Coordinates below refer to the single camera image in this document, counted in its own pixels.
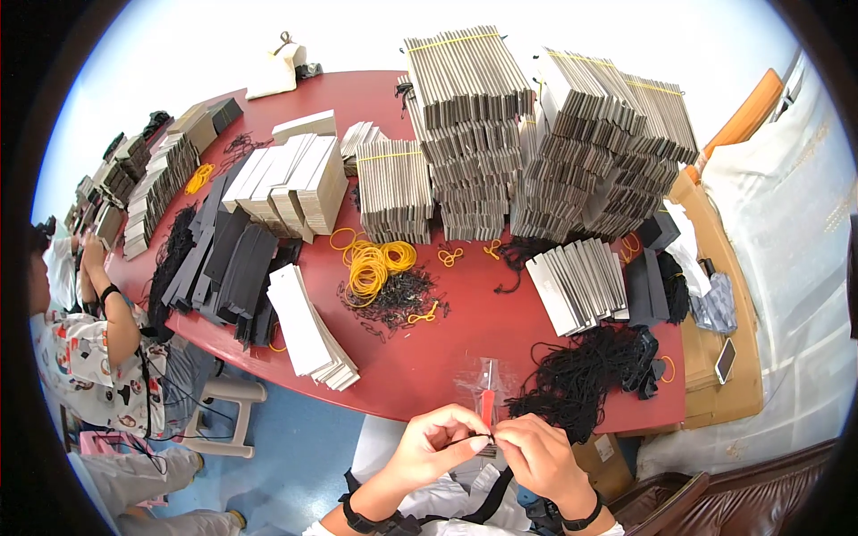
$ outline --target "floral patterned shirt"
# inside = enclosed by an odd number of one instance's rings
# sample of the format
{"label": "floral patterned shirt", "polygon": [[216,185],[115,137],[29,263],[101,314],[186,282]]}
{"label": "floral patterned shirt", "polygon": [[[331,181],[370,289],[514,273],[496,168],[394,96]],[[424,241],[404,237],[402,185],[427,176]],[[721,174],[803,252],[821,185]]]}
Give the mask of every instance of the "floral patterned shirt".
{"label": "floral patterned shirt", "polygon": [[143,437],[149,411],[151,437],[163,436],[164,391],[159,378],[166,369],[167,351],[162,345],[145,337],[141,343],[151,362],[147,409],[140,358],[131,356],[117,367],[110,366],[107,321],[82,313],[49,311],[30,319],[30,333],[45,389],[76,417]]}

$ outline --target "red handled tool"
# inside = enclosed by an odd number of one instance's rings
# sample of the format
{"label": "red handled tool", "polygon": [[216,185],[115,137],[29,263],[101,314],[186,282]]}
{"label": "red handled tool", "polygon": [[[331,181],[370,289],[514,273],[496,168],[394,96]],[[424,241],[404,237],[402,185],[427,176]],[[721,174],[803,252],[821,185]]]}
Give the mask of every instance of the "red handled tool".
{"label": "red handled tool", "polygon": [[494,391],[492,390],[492,363],[488,362],[488,382],[486,389],[480,395],[480,417],[486,426],[492,426],[492,409],[494,409]]}

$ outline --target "plastic stool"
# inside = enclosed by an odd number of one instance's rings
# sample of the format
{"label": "plastic stool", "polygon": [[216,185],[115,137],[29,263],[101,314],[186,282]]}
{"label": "plastic stool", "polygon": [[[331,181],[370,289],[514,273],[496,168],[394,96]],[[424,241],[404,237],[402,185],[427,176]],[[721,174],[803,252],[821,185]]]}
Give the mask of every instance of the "plastic stool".
{"label": "plastic stool", "polygon": [[[125,431],[82,431],[78,437],[81,444],[81,454],[83,455],[122,454],[119,451],[120,445],[127,445],[132,450],[145,450],[151,455],[154,454],[148,443]],[[167,506],[166,495],[143,501],[142,503],[138,503],[137,506],[148,509],[151,509],[153,506]]]}
{"label": "plastic stool", "polygon": [[209,378],[206,387],[202,390],[201,400],[215,398],[217,400],[228,400],[239,405],[239,415],[235,419],[235,431],[233,439],[228,442],[211,441],[200,438],[200,408],[194,410],[190,417],[188,427],[184,429],[185,439],[182,445],[188,449],[208,455],[243,456],[252,458],[256,450],[245,445],[247,425],[251,419],[251,407],[253,402],[265,402],[268,398],[268,390],[259,382],[249,382],[222,376]]}

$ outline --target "pink stool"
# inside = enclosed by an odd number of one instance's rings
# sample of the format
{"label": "pink stool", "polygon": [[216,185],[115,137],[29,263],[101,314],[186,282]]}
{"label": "pink stool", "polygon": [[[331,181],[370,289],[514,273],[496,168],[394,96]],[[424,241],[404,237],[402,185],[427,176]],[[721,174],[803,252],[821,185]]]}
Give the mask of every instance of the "pink stool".
{"label": "pink stool", "polygon": [[[79,441],[81,444],[81,454],[84,455],[122,454],[119,451],[121,445],[127,445],[132,450],[145,450],[151,455],[154,454],[148,443],[124,431],[82,431]],[[138,503],[137,506],[148,509],[151,509],[153,506],[167,506],[166,496],[161,495],[160,497],[143,501],[142,503]]]}

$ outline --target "white curtain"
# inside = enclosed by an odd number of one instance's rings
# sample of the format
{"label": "white curtain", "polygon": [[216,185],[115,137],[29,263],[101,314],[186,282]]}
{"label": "white curtain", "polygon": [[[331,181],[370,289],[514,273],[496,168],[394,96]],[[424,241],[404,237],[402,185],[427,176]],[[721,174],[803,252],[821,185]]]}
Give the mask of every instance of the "white curtain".
{"label": "white curtain", "polygon": [[795,103],[748,142],[716,148],[702,177],[757,313],[763,411],[656,438],[638,454],[641,479],[722,473],[843,427],[858,376],[846,305],[855,162],[819,75],[809,61],[799,65]]}

